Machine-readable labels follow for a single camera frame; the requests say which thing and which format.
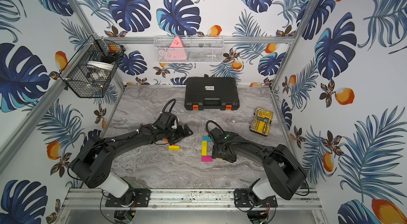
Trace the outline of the long yellow block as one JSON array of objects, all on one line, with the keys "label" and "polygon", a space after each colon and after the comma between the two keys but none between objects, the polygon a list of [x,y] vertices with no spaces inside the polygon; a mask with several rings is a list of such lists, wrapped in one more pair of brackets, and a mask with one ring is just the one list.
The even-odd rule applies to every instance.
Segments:
[{"label": "long yellow block", "polygon": [[207,156],[207,147],[208,147],[208,142],[202,141],[202,149],[201,149],[202,156]]}]

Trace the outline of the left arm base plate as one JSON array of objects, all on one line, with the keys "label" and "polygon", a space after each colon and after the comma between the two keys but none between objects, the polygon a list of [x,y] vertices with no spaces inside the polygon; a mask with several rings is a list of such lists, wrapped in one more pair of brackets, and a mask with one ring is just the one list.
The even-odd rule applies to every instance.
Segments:
[{"label": "left arm base plate", "polygon": [[109,193],[105,207],[108,208],[134,208],[134,207],[141,207],[146,208],[148,207],[149,201],[151,196],[151,190],[149,189],[134,189],[130,188],[122,197],[116,198],[112,194]]}]

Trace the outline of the small yellow block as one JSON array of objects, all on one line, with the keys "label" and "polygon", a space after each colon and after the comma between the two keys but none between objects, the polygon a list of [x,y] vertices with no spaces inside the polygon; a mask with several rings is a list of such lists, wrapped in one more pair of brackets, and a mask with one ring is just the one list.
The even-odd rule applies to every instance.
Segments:
[{"label": "small yellow block", "polygon": [[169,150],[180,150],[180,146],[177,146],[177,145],[170,145],[170,146],[168,146],[168,149],[169,149]]}]

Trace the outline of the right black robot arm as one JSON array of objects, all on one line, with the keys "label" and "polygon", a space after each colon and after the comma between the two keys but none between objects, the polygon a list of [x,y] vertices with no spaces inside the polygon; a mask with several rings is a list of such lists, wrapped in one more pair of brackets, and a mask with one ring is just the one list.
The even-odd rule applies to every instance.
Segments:
[{"label": "right black robot arm", "polygon": [[260,145],[219,128],[207,132],[214,143],[213,158],[234,163],[237,156],[242,156],[259,163],[263,166],[273,191],[285,200],[290,200],[306,180],[305,170],[292,152],[282,144],[276,147]]}]

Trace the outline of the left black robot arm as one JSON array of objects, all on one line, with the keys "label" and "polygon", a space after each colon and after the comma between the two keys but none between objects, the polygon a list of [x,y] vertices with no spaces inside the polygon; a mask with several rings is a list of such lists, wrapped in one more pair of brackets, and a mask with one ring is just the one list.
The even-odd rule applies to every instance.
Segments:
[{"label": "left black robot arm", "polygon": [[132,201],[132,189],[124,179],[111,172],[113,160],[133,149],[152,145],[166,139],[173,145],[194,133],[188,125],[178,125],[177,128],[156,125],[140,125],[134,131],[124,135],[100,138],[95,136],[89,139],[71,162],[70,169],[77,177],[90,188],[102,189],[128,205]]}]

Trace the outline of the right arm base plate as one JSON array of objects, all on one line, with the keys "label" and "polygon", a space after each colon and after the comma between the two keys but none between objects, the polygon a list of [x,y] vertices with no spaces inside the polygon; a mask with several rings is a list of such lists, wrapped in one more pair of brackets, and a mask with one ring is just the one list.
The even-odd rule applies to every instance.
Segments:
[{"label": "right arm base plate", "polygon": [[234,205],[237,208],[276,208],[278,207],[275,196],[260,199],[249,189],[235,189],[233,192]]}]

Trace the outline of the magenta block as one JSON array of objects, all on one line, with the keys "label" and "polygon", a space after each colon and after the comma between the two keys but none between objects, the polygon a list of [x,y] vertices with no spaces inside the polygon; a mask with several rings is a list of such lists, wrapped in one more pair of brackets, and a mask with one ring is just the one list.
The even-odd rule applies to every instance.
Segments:
[{"label": "magenta block", "polygon": [[212,158],[212,156],[201,156],[201,161],[202,162],[212,162],[213,158]]}]

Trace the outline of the teal block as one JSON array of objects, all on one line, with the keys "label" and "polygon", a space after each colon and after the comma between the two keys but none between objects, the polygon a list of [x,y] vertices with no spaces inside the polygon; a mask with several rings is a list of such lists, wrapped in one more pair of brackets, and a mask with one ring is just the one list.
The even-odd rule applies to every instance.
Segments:
[{"label": "teal block", "polygon": [[212,140],[208,136],[204,136],[202,138],[203,141],[212,142]]}]

